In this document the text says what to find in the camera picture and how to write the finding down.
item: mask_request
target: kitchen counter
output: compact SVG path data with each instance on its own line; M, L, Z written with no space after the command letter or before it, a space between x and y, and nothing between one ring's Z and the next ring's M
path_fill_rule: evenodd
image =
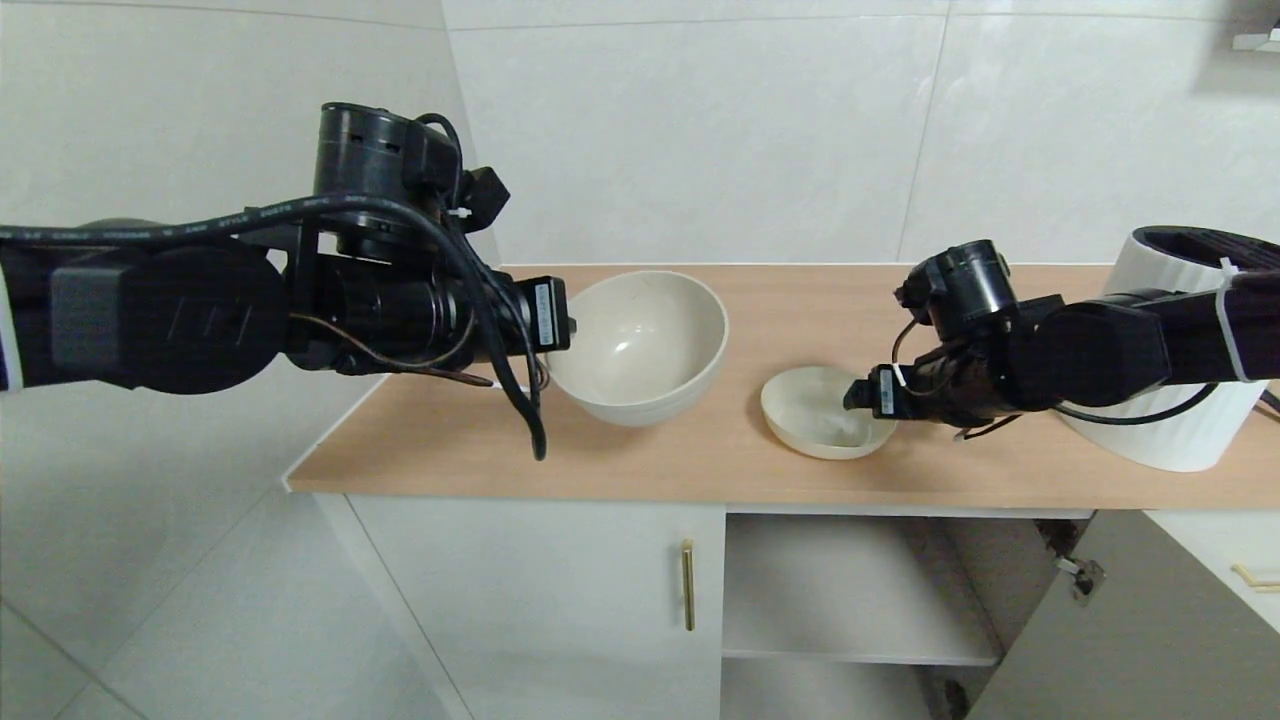
M630 266L515 268L557 274L570 293ZM649 500L727 503L957 507L1280 507L1280 423L1254 413L1221 462L1203 473L1155 470L1082 438L1052 413L988 437L902 423L884 447L852 461L805 457L765 427L760 387L797 365L863 373L887 363L909 314L892 291L905 265L672 266L712 286L730 313L730 346L708 395L652 428L604 424L554 386L544 393L549 437L535 462L529 433L499 389L416 375L388 378L289 477L301 492ZM1107 266L1020 265L1021 299L1097 295ZM936 345L916 328L911 357Z

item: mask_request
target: gold cabinet handle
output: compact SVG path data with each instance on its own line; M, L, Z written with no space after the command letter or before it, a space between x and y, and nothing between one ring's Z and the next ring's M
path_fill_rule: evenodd
M1249 569L1244 565L1236 562L1231 565L1231 571L1244 579L1244 584L1253 588L1254 592L1280 592L1280 580L1260 580L1249 573Z
M685 629L694 632L694 541L680 543L680 568L685 579Z

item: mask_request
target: robotic arm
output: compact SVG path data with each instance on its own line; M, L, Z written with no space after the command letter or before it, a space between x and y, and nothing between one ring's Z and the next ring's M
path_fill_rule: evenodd
M490 168L462 168L440 115L330 102L312 197L183 225L0 225L0 392L101 380L207 393L280 352L306 370L492 384L463 372L488 361L541 459L536 354L568 347L564 283L515 282L480 260L465 233L509 193ZM321 233L338 255L319 252ZM526 359L527 396L509 355Z
M957 428L1048 409L1132 425L1189 410L1216 383L1280 378L1280 247L1201 228L1134 234L1162 252L1213 266L1226 258L1244 272L1220 291L1139 290L1070 305L1057 295L1019 301L989 240L951 247L913 268L896 291L911 322L891 363L854 382L845 407ZM916 324L933 325L941 346L900 366L897 348ZM1103 407L1160 386L1198 383L1208 384L1143 418L1061 406Z

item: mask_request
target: white cylindrical base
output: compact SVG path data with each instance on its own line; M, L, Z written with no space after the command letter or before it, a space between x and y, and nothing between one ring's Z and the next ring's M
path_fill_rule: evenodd
M1203 292L1221 282L1220 269L1157 252L1130 236L1103 292L1138 288ZM1172 407L1202 387L1166 387L1111 407L1080 410L1111 418L1137 418ZM1149 425L1100 425L1074 418L1062 419L1078 433L1116 455L1161 470L1194 473L1217 464L1266 388L1266 382L1222 383L1196 407Z

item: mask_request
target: white bowl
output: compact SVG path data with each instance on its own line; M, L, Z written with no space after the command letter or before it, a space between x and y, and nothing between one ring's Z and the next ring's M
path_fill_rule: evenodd
M728 345L724 304L668 270L614 275L568 302L570 348L547 356L552 379L584 410L617 425L653 425L692 407Z
M897 428L870 410L845 410L849 386L858 379L838 368L792 368L760 391L764 419L792 448L823 460L851 460L872 454Z

